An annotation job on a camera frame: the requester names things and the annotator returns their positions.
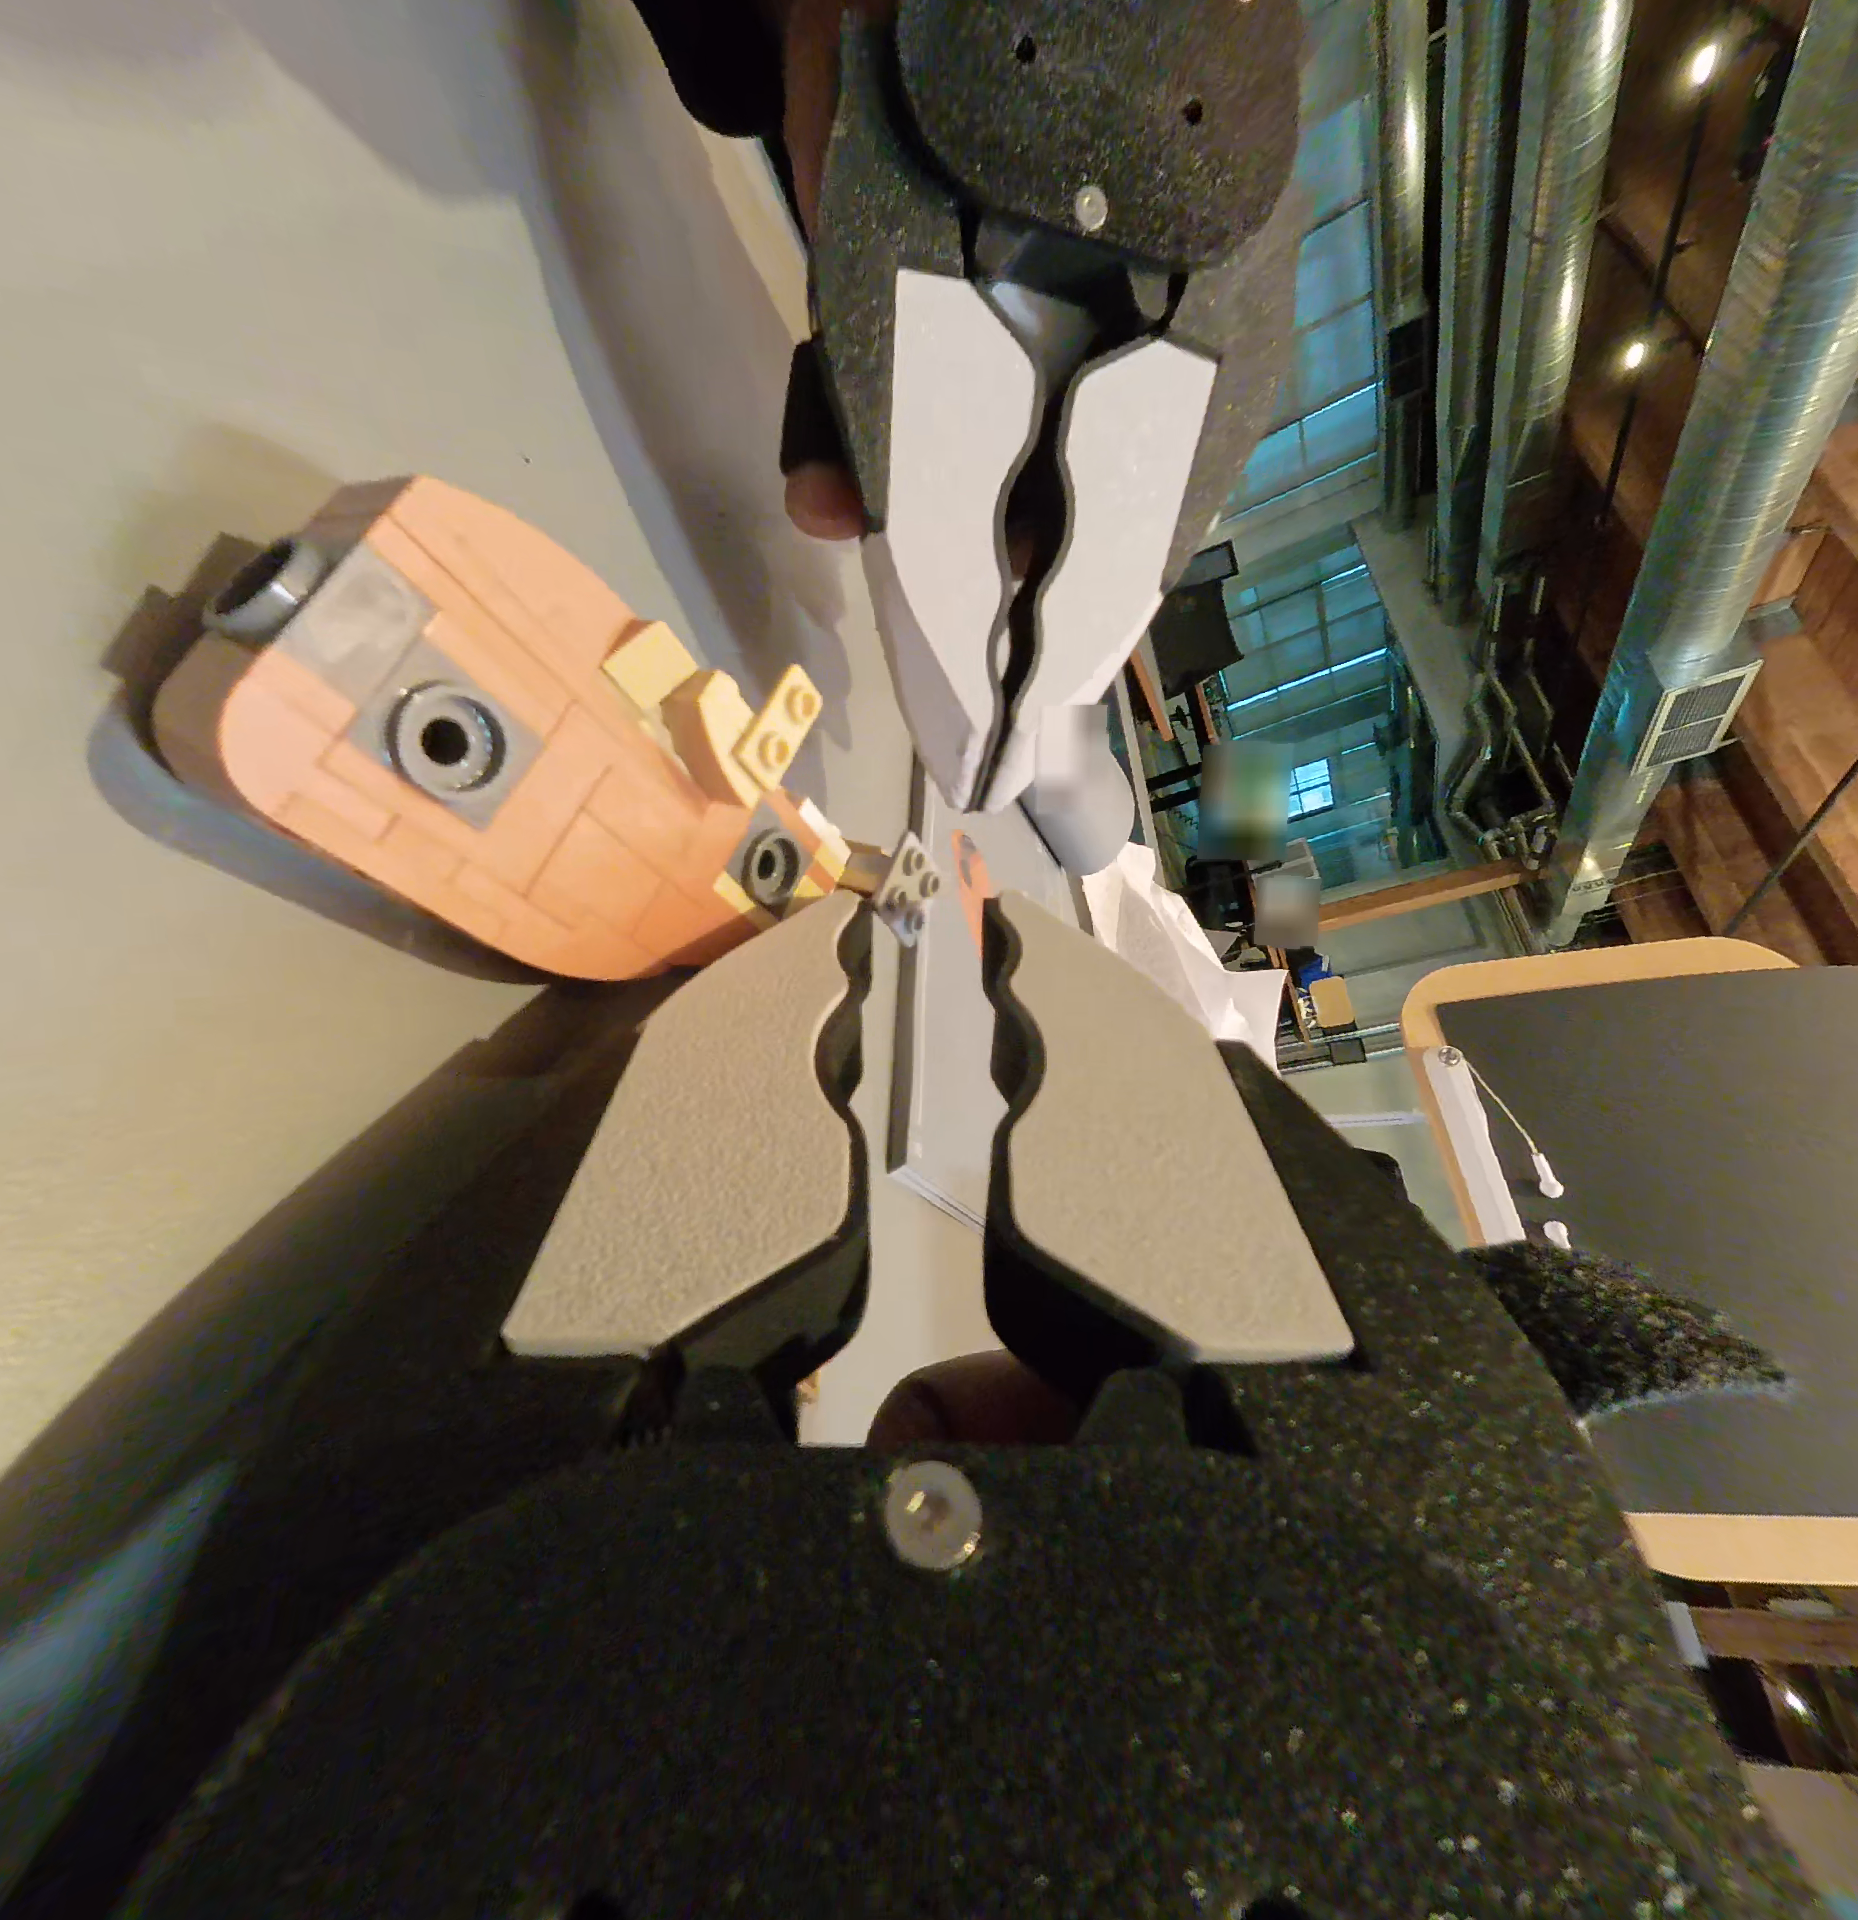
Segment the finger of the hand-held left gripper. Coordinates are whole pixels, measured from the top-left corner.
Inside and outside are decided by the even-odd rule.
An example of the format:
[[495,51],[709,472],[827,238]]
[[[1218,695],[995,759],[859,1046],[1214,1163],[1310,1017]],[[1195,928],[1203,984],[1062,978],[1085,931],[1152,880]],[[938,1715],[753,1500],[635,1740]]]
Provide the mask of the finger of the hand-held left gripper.
[[885,531],[871,614],[916,759],[974,807],[1001,732],[1006,495],[1036,429],[1036,363],[967,285],[897,270]]
[[1214,375],[1183,341],[1130,341],[1062,386],[1058,535],[1031,572],[1031,654],[989,774],[995,810],[1031,783],[1045,723],[1093,709],[1152,618]]

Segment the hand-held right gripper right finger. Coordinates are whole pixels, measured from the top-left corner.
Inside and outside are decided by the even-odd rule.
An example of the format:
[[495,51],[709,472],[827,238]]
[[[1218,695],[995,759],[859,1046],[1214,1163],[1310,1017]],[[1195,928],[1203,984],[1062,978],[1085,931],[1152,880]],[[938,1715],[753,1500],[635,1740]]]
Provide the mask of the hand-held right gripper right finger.
[[1062,928],[989,899],[995,1081],[989,1322],[1027,1366],[1349,1361],[1320,1259],[1230,1081],[1247,1047]]

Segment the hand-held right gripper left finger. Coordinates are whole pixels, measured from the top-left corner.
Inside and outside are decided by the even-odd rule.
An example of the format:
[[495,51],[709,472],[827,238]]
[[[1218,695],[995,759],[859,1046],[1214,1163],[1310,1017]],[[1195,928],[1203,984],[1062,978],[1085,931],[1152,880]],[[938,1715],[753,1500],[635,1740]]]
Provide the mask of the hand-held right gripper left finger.
[[871,910],[827,894],[645,1027],[510,1304],[519,1361],[827,1361],[871,1261]]

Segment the small grey orange brick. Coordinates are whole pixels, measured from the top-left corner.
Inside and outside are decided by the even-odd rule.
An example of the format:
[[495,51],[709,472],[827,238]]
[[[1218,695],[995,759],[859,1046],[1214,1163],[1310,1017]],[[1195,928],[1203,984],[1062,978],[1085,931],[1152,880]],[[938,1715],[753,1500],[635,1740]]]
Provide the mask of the small grey orange brick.
[[897,931],[897,944],[916,944],[938,899],[943,899],[943,863],[916,831],[906,831],[888,863],[879,867],[871,914]]

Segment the brown tan brick model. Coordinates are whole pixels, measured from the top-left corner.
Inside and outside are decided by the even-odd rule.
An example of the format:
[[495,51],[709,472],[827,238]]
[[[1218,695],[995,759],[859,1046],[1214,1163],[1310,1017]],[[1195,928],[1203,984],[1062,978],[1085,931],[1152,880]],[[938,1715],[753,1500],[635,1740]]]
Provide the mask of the brown tan brick model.
[[559,978],[709,969],[847,880],[818,683],[751,703],[523,515],[438,475],[261,548],[158,688],[195,792]]

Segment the person's left hand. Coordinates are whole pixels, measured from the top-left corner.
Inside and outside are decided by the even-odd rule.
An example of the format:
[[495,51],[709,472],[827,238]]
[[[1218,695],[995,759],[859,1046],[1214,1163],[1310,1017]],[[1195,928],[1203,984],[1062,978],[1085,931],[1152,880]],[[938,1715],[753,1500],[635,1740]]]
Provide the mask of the person's left hand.
[[[841,119],[841,40],[847,6],[841,0],[773,0],[783,33],[783,146],[793,160],[793,204],[803,231],[818,238],[818,183],[827,183],[827,143]],[[847,456],[815,456],[789,475],[789,515],[815,542],[859,542],[863,502],[847,472]]]

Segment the white paper bag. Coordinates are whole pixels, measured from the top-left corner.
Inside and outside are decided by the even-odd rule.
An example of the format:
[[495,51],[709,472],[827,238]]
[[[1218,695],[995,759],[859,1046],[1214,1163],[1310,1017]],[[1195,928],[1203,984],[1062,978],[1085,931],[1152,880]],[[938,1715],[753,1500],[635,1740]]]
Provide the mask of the white paper bag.
[[1195,910],[1152,880],[1152,848],[1121,846],[1085,873],[1093,931],[1152,978],[1214,1046],[1247,1046],[1280,1069],[1284,971],[1230,971]]

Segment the grey instruction booklet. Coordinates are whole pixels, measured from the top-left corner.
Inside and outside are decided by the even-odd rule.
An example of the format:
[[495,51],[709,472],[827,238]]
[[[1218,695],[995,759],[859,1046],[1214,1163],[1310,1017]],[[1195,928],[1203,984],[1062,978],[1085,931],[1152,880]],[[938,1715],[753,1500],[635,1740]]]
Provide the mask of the grey instruction booklet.
[[1058,867],[1027,810],[956,810],[929,774],[908,774],[908,831],[943,867],[943,894],[897,956],[897,1054],[888,1054],[888,1145],[885,1163],[897,1188],[947,1211],[956,1227],[989,1227],[989,1145],[1006,1114],[989,1047],[995,1006],[981,978],[981,931],[962,910],[956,836],[981,848],[989,892],[1019,892],[1071,928],[1093,928],[1085,880]]

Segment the silver ventilation duct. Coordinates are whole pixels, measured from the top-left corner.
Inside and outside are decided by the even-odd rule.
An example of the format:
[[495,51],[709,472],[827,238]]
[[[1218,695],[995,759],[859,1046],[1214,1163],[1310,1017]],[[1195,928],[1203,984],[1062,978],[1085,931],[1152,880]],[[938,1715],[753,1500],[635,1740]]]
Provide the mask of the silver ventilation duct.
[[1743,695],[1743,618],[1858,381],[1858,0],[1804,6],[1780,130],[1729,261],[1612,672],[1547,863],[1571,944],[1644,826],[1704,703]]
[[1471,614],[1547,531],[1629,0],[1446,6],[1435,592]]

